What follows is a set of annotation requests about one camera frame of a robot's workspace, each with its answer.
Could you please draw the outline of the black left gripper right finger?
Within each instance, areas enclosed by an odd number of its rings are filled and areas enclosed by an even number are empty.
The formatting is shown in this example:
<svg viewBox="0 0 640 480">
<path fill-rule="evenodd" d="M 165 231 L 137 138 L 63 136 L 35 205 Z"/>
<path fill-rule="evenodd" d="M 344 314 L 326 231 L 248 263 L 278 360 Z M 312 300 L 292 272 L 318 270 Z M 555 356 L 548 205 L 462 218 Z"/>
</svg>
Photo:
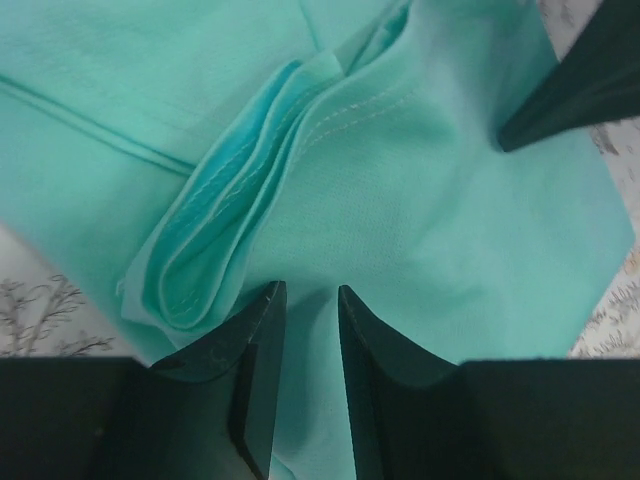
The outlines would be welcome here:
<svg viewBox="0 0 640 480">
<path fill-rule="evenodd" d="M 633 359 L 449 363 L 349 287 L 339 331 L 360 479 L 635 479 Z"/>
</svg>

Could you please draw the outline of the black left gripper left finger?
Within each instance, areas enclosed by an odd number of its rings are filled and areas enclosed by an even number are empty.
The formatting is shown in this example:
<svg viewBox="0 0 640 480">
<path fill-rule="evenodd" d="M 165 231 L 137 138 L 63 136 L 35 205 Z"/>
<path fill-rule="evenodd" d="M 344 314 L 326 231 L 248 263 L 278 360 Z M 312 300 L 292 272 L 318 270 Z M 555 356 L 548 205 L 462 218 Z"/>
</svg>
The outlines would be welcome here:
<svg viewBox="0 0 640 480">
<path fill-rule="evenodd" d="M 265 479 L 286 286 L 273 282 L 191 345 L 145 367 L 120 357 L 1 363 L 5 479 Z"/>
</svg>

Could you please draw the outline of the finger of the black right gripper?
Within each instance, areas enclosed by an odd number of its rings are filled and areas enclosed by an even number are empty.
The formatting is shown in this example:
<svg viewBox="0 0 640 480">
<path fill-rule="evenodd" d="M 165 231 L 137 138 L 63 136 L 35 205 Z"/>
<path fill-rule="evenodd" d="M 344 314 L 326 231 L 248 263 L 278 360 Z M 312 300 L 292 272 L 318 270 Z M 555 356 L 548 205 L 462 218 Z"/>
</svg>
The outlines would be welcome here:
<svg viewBox="0 0 640 480">
<path fill-rule="evenodd" d="M 560 63 L 499 130 L 511 152 L 639 115 L 639 3 L 600 3 Z"/>
</svg>

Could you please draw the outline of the teal t shirt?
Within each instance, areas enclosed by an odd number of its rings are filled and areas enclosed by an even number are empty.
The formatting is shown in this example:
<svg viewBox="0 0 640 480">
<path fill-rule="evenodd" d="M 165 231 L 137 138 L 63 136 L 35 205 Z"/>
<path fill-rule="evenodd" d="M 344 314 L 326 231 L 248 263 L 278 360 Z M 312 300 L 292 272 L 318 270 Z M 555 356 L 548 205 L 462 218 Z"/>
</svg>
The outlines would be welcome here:
<svg viewBox="0 0 640 480">
<path fill-rule="evenodd" d="M 561 357 L 632 248 L 586 132 L 493 143 L 555 63 L 534 1 L 5 1 L 1 223 L 145 363 L 285 282 L 273 475 L 352 479 L 340 286 Z"/>
</svg>

